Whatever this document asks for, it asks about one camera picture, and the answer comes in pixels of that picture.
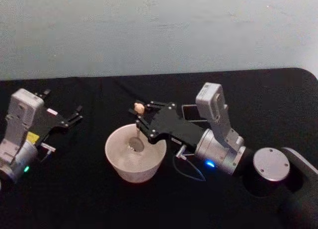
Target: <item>sticker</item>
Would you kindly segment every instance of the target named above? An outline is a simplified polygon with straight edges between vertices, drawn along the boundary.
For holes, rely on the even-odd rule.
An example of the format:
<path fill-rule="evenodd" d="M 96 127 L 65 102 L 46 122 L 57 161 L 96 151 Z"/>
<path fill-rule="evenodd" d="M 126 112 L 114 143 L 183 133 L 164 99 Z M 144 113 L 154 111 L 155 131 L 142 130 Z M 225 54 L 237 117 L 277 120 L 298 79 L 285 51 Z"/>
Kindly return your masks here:
<path fill-rule="evenodd" d="M 173 141 L 173 142 L 176 142 L 177 144 L 179 144 L 179 145 L 181 145 L 182 144 L 182 142 L 181 141 L 178 141 L 178 140 L 176 140 L 175 138 L 171 138 L 171 140 Z"/>
<path fill-rule="evenodd" d="M 55 116 L 58 114 L 57 111 L 52 110 L 51 108 L 47 109 L 46 111 L 47 111 L 47 112 L 50 112 L 51 114 L 53 114 L 53 115 L 55 115 Z"/>
<path fill-rule="evenodd" d="M 28 132 L 26 139 L 30 141 L 32 144 L 35 144 L 40 137 L 32 132 Z"/>

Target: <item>blue led light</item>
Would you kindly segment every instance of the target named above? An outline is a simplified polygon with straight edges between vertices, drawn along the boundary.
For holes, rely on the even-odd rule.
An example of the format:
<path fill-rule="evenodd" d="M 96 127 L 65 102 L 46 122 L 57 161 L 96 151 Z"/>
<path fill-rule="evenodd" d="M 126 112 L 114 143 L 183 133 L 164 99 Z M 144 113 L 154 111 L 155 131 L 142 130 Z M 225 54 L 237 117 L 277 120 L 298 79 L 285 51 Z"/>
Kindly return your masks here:
<path fill-rule="evenodd" d="M 215 167 L 215 166 L 214 166 L 214 163 L 213 163 L 212 161 L 206 161 L 205 163 L 206 163 L 208 166 L 212 167 L 212 168 Z"/>

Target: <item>white wall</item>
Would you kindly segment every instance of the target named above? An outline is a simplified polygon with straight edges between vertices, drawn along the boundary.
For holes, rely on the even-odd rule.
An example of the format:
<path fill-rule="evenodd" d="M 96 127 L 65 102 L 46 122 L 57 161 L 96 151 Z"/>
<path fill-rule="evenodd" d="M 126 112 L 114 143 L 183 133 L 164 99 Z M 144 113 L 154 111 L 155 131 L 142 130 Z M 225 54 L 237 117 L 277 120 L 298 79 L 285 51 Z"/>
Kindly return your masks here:
<path fill-rule="evenodd" d="M 318 0 L 0 0 L 0 79 L 301 67 Z"/>

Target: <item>green led light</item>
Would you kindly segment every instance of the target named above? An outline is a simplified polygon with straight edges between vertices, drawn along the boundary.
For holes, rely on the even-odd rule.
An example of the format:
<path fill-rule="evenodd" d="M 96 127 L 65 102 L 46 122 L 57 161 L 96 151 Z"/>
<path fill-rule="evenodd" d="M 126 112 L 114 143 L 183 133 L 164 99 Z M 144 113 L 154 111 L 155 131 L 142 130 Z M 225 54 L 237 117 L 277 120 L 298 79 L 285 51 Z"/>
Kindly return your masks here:
<path fill-rule="evenodd" d="M 29 171 L 29 169 L 30 169 L 29 166 L 25 167 L 24 172 L 26 173 L 27 171 Z"/>

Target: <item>circular metal cap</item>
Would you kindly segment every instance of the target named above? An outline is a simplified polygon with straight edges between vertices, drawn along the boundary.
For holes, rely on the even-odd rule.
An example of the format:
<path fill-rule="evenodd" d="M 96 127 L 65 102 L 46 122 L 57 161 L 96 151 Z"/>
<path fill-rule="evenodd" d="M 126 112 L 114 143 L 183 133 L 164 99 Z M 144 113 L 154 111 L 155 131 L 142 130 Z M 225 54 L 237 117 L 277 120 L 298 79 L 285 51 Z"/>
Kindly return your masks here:
<path fill-rule="evenodd" d="M 287 157 L 274 148 L 258 150 L 254 155 L 253 164 L 259 175 L 273 182 L 285 179 L 290 170 Z"/>

